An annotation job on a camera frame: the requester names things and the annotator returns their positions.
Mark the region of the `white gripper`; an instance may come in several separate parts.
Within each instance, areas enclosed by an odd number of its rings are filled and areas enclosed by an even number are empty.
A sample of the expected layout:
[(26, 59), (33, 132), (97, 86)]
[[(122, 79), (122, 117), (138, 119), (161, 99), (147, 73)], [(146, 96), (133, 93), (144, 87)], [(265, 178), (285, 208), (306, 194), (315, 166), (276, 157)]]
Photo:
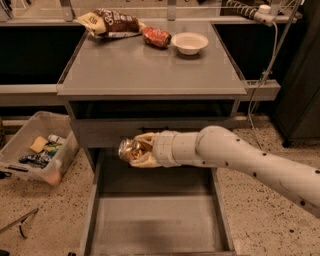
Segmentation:
[(132, 160), (130, 164), (137, 168), (177, 167), (178, 163), (173, 157), (173, 141), (177, 133), (175, 131), (148, 132), (134, 137), (139, 142), (153, 144), (153, 150), (143, 154), (140, 158)]

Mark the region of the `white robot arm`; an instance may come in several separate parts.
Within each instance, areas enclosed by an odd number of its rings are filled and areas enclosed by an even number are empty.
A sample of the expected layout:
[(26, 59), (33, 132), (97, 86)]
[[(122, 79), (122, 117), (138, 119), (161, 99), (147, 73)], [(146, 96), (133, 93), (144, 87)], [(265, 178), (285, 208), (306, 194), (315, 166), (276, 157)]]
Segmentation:
[(199, 132), (163, 131), (138, 135), (144, 150), (133, 153), (134, 167), (227, 168), (247, 174), (303, 210), (320, 217), (320, 173), (308, 166), (261, 151), (220, 126)]

